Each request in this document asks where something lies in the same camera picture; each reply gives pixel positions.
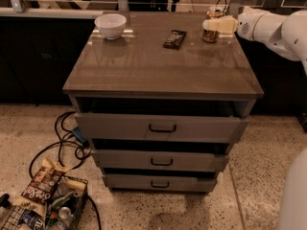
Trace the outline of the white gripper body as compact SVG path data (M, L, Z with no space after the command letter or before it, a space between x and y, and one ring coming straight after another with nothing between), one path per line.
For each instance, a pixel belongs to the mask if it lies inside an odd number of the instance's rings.
M238 15L238 36L248 41L262 42L265 34L262 32L261 19L266 13L264 10L243 7L242 12Z

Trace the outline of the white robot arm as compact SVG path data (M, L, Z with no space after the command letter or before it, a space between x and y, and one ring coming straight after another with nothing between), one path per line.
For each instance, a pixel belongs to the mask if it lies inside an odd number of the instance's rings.
M234 18L225 15L202 22L206 31L263 43L278 55L300 61L307 73L307 11L280 15L244 6ZM284 183L277 230L307 230L307 149L293 160Z

